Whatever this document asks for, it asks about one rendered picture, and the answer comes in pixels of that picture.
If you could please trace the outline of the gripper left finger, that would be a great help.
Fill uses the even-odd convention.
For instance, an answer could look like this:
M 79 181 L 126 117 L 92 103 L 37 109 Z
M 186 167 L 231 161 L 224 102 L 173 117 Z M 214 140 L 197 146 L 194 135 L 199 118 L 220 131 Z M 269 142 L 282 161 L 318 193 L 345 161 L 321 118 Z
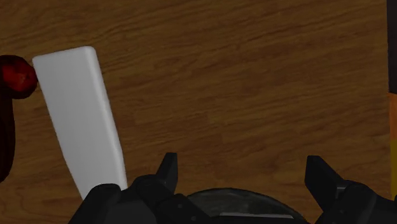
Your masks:
M 157 172 L 139 176 L 126 189 L 93 187 L 68 224 L 211 224 L 188 197 L 175 194 L 178 156 L 166 153 Z

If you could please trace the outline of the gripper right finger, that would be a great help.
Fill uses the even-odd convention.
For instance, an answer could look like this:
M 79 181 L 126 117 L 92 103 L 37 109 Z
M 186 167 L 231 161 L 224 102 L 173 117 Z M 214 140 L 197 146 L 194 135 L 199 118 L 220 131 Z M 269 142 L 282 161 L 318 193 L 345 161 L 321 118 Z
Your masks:
M 307 157 L 305 186 L 323 211 L 315 224 L 397 224 L 397 197 L 342 178 L 320 156 Z

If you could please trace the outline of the white flat rectangular bar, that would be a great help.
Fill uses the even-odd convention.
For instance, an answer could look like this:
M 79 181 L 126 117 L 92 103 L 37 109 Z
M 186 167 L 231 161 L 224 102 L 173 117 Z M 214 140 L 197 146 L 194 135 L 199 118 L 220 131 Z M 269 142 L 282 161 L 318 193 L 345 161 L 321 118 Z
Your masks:
M 99 184 L 126 189 L 122 147 L 95 49 L 81 46 L 38 55 L 32 63 L 81 197 Z

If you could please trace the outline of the dark red round object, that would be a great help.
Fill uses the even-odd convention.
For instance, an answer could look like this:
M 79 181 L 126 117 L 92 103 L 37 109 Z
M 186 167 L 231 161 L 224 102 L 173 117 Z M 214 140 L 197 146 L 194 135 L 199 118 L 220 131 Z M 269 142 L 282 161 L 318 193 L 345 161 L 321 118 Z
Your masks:
M 34 68 L 16 55 L 0 55 L 0 183 L 10 174 L 15 156 L 13 100 L 29 97 L 38 85 Z

